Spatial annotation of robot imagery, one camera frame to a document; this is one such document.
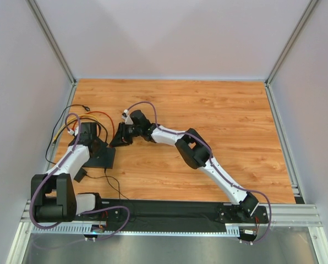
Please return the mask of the black network switch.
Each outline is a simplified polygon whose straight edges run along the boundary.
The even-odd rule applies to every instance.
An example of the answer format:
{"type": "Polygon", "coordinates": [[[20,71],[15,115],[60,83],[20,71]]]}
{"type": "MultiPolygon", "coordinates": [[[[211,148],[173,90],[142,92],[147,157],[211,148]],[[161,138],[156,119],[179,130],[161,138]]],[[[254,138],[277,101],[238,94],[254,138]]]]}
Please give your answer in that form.
{"type": "Polygon", "coordinates": [[[98,156],[90,157],[90,159],[83,165],[83,167],[112,169],[115,155],[115,148],[106,147],[100,151],[98,156]]]}

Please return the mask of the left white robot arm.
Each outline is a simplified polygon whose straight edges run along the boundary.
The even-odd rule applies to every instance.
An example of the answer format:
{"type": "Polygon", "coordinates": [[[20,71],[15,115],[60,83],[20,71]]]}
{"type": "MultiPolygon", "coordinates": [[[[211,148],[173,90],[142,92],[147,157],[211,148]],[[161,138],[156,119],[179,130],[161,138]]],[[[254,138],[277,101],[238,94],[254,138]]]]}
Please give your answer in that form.
{"type": "Polygon", "coordinates": [[[63,157],[44,174],[32,177],[29,216],[35,226],[50,229],[96,210],[99,194],[76,195],[73,179],[89,159],[99,155],[102,144],[97,125],[82,123],[63,157]]]}

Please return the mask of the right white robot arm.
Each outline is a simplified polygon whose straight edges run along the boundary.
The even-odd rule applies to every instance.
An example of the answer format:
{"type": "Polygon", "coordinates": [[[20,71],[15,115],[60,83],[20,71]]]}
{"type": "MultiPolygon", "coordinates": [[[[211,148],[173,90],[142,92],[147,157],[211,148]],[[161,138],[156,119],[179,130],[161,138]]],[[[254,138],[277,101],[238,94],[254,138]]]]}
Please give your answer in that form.
{"type": "Polygon", "coordinates": [[[142,111],[122,113],[123,121],[110,143],[111,147],[128,146],[135,137],[155,144],[166,144],[177,149],[184,162],[192,169],[208,175],[228,196],[243,214],[252,217],[259,205],[258,199],[238,183],[222,168],[213,156],[210,146],[194,129],[179,131],[150,122],[142,111]]]}

